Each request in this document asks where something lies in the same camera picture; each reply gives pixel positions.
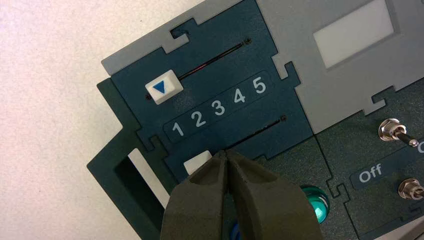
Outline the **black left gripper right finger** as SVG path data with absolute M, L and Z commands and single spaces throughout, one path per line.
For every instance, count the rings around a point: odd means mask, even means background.
M 228 150 L 228 188 L 243 240 L 322 240 L 315 211 L 301 188 Z

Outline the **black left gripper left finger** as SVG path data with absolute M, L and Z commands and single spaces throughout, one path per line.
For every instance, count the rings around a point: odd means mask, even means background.
M 178 184 L 165 208 L 160 238 L 220 240 L 227 175 L 228 158 L 221 150 Z

